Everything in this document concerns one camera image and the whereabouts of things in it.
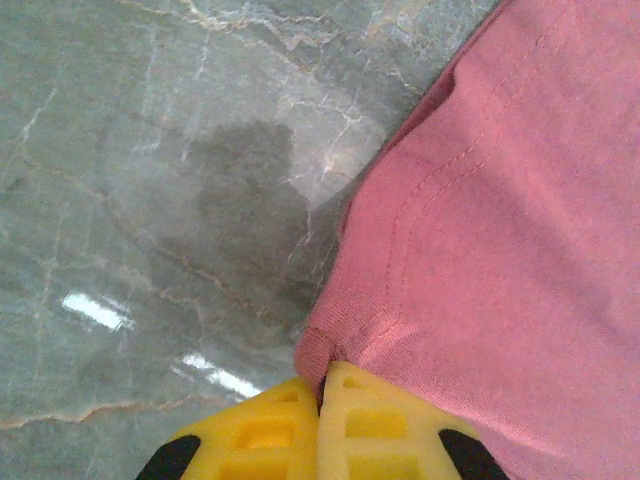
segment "floor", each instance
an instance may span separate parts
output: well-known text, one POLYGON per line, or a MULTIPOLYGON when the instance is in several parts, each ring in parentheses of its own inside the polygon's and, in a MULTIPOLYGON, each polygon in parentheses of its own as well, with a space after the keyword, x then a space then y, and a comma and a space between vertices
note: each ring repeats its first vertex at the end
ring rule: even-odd
POLYGON ((0 477, 293 375, 358 174, 495 0, 0 2, 0 477))

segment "gray marble tile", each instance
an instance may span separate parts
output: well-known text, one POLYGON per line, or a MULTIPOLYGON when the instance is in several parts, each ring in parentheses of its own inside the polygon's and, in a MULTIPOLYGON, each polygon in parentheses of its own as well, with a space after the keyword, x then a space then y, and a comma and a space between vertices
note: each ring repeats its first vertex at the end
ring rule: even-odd
POLYGON ((0 477, 291 375, 357 175, 495 0, 0 2, 0 477))

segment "pink fabric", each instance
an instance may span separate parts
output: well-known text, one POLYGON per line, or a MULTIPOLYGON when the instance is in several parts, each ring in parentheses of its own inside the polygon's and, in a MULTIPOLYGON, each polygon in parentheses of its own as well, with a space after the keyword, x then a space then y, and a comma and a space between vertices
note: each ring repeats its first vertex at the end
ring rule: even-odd
POLYGON ((473 424, 515 479, 640 478, 640 2, 505 2, 350 206, 296 353, 473 424))

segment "pink shirt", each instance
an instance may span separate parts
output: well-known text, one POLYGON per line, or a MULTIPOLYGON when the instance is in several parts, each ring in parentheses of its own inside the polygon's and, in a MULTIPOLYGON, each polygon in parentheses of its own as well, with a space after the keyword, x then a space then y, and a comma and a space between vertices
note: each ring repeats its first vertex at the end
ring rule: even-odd
POLYGON ((296 354, 466 419, 514 479, 640 479, 640 2, 504 2, 353 199, 296 354))

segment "marble floor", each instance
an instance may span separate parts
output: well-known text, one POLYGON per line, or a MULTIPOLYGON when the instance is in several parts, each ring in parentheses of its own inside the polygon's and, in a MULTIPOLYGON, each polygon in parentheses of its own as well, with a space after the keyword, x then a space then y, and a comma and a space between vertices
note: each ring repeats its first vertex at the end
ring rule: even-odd
POLYGON ((358 174, 495 0, 0 2, 0 478, 291 375, 358 174))

